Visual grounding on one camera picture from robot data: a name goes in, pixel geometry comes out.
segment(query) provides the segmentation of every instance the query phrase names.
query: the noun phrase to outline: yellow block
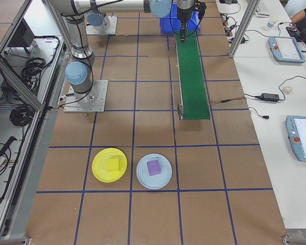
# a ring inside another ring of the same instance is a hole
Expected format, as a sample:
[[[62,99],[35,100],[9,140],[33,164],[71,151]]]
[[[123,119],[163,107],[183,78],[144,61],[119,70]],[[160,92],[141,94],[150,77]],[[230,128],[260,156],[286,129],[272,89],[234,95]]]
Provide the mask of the yellow block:
[[[119,170],[119,159],[111,158],[107,160],[107,170]]]

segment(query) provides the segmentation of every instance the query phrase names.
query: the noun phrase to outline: conveyor belt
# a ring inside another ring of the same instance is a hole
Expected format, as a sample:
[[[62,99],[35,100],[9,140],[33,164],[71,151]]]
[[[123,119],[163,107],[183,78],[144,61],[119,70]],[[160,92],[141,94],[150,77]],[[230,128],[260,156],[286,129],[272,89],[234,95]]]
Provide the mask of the conveyor belt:
[[[210,119],[196,35],[187,37],[185,43],[180,43],[176,35],[176,48],[182,94],[181,118]]]

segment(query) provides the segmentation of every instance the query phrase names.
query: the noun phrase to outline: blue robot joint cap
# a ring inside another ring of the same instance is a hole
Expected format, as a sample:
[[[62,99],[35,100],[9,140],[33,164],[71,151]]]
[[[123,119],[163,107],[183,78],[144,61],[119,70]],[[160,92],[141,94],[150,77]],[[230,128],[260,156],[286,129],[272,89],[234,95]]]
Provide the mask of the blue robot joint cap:
[[[80,61],[73,61],[67,65],[65,74],[72,85],[80,85],[87,78],[87,68]]]

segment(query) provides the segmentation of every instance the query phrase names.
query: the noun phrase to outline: charger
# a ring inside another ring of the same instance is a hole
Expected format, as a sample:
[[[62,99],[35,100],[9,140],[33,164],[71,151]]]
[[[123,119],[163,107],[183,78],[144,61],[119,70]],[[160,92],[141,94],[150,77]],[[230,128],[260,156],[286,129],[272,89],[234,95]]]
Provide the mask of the charger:
[[[275,93],[262,93],[261,95],[254,97],[262,101],[278,102],[280,100],[279,95]]]

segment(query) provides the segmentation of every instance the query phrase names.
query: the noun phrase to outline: blue plastic crate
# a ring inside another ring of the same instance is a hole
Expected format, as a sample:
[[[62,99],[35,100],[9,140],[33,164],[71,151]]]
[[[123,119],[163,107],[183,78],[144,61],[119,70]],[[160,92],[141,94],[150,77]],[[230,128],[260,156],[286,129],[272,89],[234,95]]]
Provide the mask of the blue plastic crate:
[[[172,27],[170,25],[170,19],[169,15],[160,18],[160,30],[161,33],[173,33],[173,30],[179,31],[180,30],[180,20],[177,19],[177,3],[172,4],[172,9],[171,9],[171,23]],[[188,31],[194,31],[196,26],[198,24],[198,16],[196,12],[193,12],[192,18],[188,21],[187,23],[187,30]]]

